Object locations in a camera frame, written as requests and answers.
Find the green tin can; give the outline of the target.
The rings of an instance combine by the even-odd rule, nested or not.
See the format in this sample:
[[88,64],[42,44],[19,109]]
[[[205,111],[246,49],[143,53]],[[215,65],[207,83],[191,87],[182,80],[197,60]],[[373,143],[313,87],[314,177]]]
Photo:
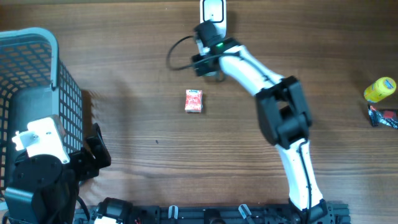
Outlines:
[[208,73],[205,74],[206,77],[215,77],[215,78],[219,77],[219,75],[220,75],[220,74],[219,74],[219,72],[217,72],[217,71],[208,72]]

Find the red white tissue pack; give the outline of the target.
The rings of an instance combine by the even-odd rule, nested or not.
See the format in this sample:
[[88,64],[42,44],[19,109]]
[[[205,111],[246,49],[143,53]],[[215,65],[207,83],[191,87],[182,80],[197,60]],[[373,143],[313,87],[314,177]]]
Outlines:
[[186,90],[185,111],[187,113],[201,113],[203,108],[202,99],[202,90]]

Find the yellow bottle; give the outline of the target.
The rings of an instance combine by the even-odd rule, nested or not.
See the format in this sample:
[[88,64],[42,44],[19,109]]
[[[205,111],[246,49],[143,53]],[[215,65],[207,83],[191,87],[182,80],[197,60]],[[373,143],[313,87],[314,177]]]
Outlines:
[[382,77],[365,89],[364,98],[370,103],[378,103],[392,95],[396,88],[397,84],[392,78]]

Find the black red snack packet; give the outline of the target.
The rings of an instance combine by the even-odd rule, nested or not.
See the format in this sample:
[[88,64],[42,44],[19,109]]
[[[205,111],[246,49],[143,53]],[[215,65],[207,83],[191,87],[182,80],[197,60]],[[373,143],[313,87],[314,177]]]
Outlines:
[[368,115],[372,127],[384,124],[397,129],[397,110],[377,110],[372,105],[368,105]]

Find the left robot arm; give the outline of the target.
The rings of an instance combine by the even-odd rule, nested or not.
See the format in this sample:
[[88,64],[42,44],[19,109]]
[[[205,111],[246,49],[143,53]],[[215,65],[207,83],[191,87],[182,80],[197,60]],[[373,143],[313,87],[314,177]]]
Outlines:
[[97,123],[85,141],[89,148],[70,153],[68,164],[47,154],[20,160],[5,191],[8,211],[1,222],[72,223],[80,200],[79,183],[98,176],[100,169],[111,165]]

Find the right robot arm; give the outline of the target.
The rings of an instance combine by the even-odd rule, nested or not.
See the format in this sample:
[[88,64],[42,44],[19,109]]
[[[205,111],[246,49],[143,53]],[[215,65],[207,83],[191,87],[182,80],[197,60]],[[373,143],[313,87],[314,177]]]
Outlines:
[[224,38],[211,21],[194,28],[199,54],[192,62],[197,75],[221,71],[255,99],[259,128],[279,152],[289,184],[289,202],[307,223],[327,214],[310,157],[309,110],[301,82],[268,69],[236,39]]

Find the white barcode scanner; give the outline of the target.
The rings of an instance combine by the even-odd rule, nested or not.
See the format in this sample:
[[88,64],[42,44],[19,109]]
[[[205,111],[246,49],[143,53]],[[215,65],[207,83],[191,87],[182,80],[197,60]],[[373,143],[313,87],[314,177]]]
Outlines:
[[226,37],[226,0],[200,0],[200,22],[211,21],[219,35]]

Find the grey plastic shopping basket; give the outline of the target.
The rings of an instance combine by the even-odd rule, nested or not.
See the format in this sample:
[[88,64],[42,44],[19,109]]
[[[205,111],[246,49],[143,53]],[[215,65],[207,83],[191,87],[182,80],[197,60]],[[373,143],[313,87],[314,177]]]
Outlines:
[[5,192],[20,154],[16,131],[50,115],[59,116],[67,153],[83,146],[83,97],[59,57],[56,37],[31,27],[1,32],[1,193]]

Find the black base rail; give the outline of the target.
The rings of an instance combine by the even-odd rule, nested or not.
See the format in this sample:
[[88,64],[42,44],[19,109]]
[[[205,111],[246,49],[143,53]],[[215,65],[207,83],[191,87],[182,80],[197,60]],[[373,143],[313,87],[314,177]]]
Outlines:
[[351,223],[347,204],[322,202],[307,211],[291,204],[234,207],[135,206],[106,198],[97,206],[75,210],[73,223]]

